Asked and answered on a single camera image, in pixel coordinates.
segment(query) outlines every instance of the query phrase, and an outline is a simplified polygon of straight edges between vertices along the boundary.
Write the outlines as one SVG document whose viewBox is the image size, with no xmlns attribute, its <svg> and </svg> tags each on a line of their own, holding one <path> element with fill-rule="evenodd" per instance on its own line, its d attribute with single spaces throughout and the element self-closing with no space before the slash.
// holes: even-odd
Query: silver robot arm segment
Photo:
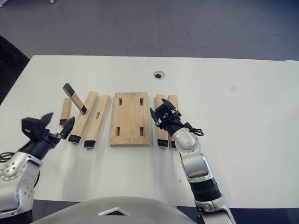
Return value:
<svg viewBox="0 0 299 224">
<path fill-rule="evenodd" d="M 180 151 L 182 166 L 194 195 L 194 202 L 200 212 L 198 223 L 235 224 L 228 204 L 220 192 L 207 158 L 200 153 L 197 136 L 203 136 L 201 129 L 189 123 L 182 124 L 181 114 L 167 100 L 155 111 L 150 110 L 155 124 L 166 130 L 175 140 Z"/>
<path fill-rule="evenodd" d="M 42 159 L 61 139 L 67 138 L 75 122 L 73 117 L 67 121 L 61 133 L 51 134 L 46 126 L 52 115 L 47 114 L 40 120 L 23 119 L 22 131 L 30 141 L 16 153 L 0 156 L 0 162 L 7 160 L 0 169 L 0 223 L 32 222 L 34 187 L 39 178 Z"/>
<path fill-rule="evenodd" d="M 0 170 L 0 219 L 30 211 L 42 161 L 16 152 Z"/>
</svg>

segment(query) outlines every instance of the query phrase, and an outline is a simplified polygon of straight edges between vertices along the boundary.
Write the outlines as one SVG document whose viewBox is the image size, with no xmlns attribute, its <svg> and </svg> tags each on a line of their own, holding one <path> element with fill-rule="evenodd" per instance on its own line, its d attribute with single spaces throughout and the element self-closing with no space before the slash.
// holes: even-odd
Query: rectangular slot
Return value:
<svg viewBox="0 0 299 224">
<path fill-rule="evenodd" d="M 121 127 L 116 127 L 116 136 L 120 136 Z"/>
<path fill-rule="evenodd" d="M 140 127 L 140 136 L 143 136 L 143 127 Z"/>
</svg>

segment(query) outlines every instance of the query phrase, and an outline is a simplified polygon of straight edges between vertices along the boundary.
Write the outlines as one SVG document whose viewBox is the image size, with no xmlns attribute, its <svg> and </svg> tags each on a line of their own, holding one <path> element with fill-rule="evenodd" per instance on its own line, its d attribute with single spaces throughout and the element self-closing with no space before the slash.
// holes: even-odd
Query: wooden block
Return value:
<svg viewBox="0 0 299 224">
<path fill-rule="evenodd" d="M 168 101 L 172 103 L 172 105 L 175 106 L 175 108 L 178 109 L 178 98 L 177 98 L 177 95 L 169 95 L 168 96 Z M 170 141 L 171 141 L 171 148 L 172 149 L 176 149 L 176 142 L 172 139 L 171 136 L 169 136 L 170 138 Z"/>
<path fill-rule="evenodd" d="M 73 127 L 73 130 L 70 133 L 69 141 L 73 143 L 79 143 L 82 135 L 84 134 L 84 130 L 86 128 L 88 119 L 90 118 L 91 114 L 93 113 L 94 106 L 98 100 L 98 93 L 90 91 L 84 103 L 85 107 L 87 108 L 86 113 L 79 114 L 76 123 Z"/>
<path fill-rule="evenodd" d="M 84 148 L 93 148 L 96 141 L 98 140 L 102 121 L 108 108 L 108 102 L 109 95 L 100 96 L 98 105 L 95 109 L 94 117 L 92 119 L 92 123 L 85 138 Z"/>
<path fill-rule="evenodd" d="M 59 125 L 65 125 L 66 121 L 70 118 L 71 114 L 71 99 L 64 98 L 64 105 L 62 107 L 62 112 L 60 116 Z"/>
<path fill-rule="evenodd" d="M 164 95 L 157 94 L 155 100 L 155 108 L 159 107 L 163 102 L 161 99 L 165 99 Z M 157 128 L 157 141 L 158 146 L 161 148 L 168 147 L 168 133 L 165 130 Z"/>
<path fill-rule="evenodd" d="M 111 122 L 110 146 L 149 145 L 147 93 L 116 93 Z"/>
<path fill-rule="evenodd" d="M 77 96 L 73 88 L 70 86 L 70 84 L 66 83 L 63 86 L 63 90 L 65 93 L 69 96 L 69 98 L 73 101 L 73 103 L 76 105 L 76 107 L 80 110 L 81 114 L 86 113 L 86 106 L 82 103 L 80 98 Z"/>
</svg>

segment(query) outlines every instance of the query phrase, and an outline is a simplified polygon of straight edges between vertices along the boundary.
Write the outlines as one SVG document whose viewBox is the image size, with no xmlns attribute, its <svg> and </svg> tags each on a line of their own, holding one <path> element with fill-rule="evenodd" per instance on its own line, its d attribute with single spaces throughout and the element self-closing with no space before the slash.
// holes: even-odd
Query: table surface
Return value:
<svg viewBox="0 0 299 224">
<path fill-rule="evenodd" d="M 153 73 L 164 71 L 157 80 Z M 211 58 L 34 56 L 0 106 L 0 153 L 28 139 L 21 119 L 54 112 L 59 132 L 70 83 L 84 101 L 89 91 L 109 94 L 108 113 L 94 149 L 61 141 L 43 160 L 35 199 L 85 201 L 142 196 L 194 206 L 177 150 L 110 147 L 116 92 L 178 95 L 182 121 L 202 128 L 201 151 L 232 208 L 299 207 L 299 62 Z M 72 105 L 71 115 L 79 114 Z"/>
</svg>

